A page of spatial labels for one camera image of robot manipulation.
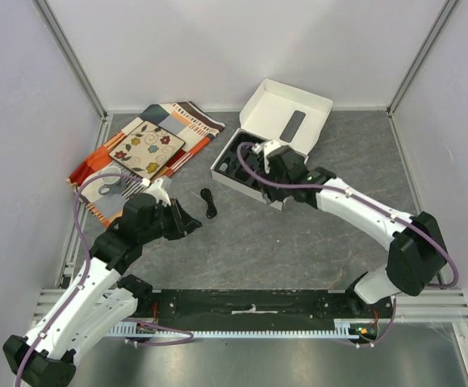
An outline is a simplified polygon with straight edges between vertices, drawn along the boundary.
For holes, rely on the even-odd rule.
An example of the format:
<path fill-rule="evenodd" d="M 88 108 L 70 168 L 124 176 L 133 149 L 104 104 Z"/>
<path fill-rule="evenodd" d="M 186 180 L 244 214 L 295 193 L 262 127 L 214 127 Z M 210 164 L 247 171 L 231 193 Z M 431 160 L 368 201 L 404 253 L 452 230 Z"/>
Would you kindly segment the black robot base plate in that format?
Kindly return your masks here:
<path fill-rule="evenodd" d="M 391 315 L 390 298 L 368 306 L 319 289 L 162 289 L 142 296 L 132 317 L 186 331 L 241 332 L 323 331 L 336 319 L 373 322 Z"/>

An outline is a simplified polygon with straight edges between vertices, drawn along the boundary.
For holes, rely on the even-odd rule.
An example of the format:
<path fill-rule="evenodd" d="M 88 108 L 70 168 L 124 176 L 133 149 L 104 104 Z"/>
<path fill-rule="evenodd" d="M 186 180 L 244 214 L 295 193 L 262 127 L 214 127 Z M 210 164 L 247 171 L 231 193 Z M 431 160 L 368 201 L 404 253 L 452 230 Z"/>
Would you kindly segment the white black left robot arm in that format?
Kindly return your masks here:
<path fill-rule="evenodd" d="M 11 335 L 4 343 L 15 385 L 68 385 L 84 352 L 123 319 L 153 309 L 152 286 L 125 273 L 144 245 L 181 239 L 201 226 L 176 199 L 148 193 L 130 198 L 53 308 L 24 336 Z"/>

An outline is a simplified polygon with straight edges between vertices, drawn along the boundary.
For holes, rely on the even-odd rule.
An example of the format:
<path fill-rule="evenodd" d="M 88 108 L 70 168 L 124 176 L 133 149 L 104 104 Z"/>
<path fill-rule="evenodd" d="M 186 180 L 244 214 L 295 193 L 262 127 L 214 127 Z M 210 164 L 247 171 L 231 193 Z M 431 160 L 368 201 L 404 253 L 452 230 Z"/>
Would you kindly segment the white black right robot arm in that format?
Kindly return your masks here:
<path fill-rule="evenodd" d="M 419 295 L 446 266 L 441 230 L 429 213 L 417 216 L 391 209 L 358 192 L 335 173 L 308 169 L 304 156 L 288 146 L 260 150 L 259 174 L 268 180 L 261 190 L 272 202 L 292 197 L 333 214 L 376 240 L 387 251 L 387 262 L 361 275 L 345 297 L 346 310 L 364 317 L 374 303 L 391 295 Z"/>

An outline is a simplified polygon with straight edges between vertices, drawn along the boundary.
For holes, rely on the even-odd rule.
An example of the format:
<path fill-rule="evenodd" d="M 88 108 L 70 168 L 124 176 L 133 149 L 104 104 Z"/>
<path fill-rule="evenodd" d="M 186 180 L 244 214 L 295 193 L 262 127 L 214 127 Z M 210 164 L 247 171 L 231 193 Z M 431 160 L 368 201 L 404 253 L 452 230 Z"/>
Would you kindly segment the white cardboard clipper box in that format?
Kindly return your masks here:
<path fill-rule="evenodd" d="M 241 129 L 262 139 L 279 139 L 291 114 L 301 110 L 306 117 L 288 144 L 307 161 L 333 105 L 329 98 L 265 79 L 240 112 L 240 127 L 235 133 Z"/>

